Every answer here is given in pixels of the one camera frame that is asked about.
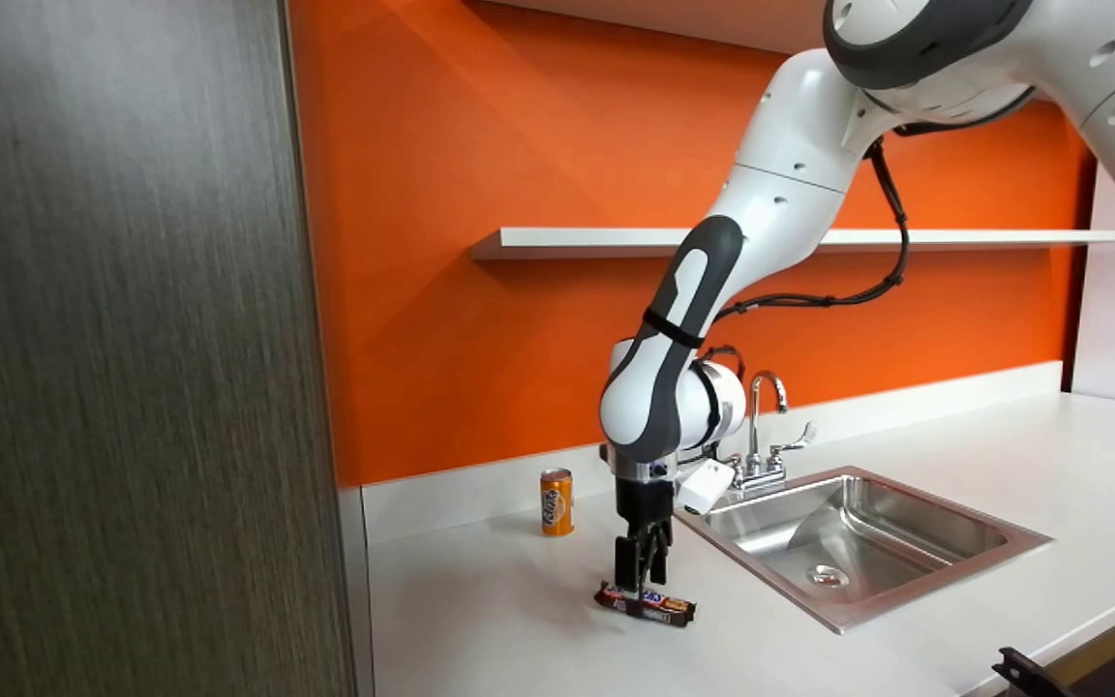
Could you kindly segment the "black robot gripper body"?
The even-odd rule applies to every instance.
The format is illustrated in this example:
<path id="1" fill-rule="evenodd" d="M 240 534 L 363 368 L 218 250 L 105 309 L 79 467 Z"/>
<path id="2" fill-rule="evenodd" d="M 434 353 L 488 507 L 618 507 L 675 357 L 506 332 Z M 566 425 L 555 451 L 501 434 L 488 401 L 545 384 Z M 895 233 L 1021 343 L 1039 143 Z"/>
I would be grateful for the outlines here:
<path id="1" fill-rule="evenodd" d="M 656 534 L 661 534 L 666 541 L 675 539 L 675 531 L 669 531 L 675 487 L 669 483 L 618 482 L 616 483 L 616 512 L 629 522 L 629 534 L 640 541 L 640 566 L 642 566 L 647 539 L 656 539 Z"/>

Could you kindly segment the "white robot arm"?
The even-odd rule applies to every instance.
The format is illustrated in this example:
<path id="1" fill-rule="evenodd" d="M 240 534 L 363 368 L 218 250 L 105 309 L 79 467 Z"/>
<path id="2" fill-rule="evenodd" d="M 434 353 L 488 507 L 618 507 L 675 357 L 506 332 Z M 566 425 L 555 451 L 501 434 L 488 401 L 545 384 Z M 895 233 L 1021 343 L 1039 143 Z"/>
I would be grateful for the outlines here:
<path id="1" fill-rule="evenodd" d="M 1115 177 L 1115 0 L 827 0 L 825 44 L 769 78 L 709 216 L 613 357 L 616 587 L 666 576 L 675 461 L 729 423 L 697 353 L 751 283 L 816 252 L 887 131 L 997 121 L 1051 99 Z"/>

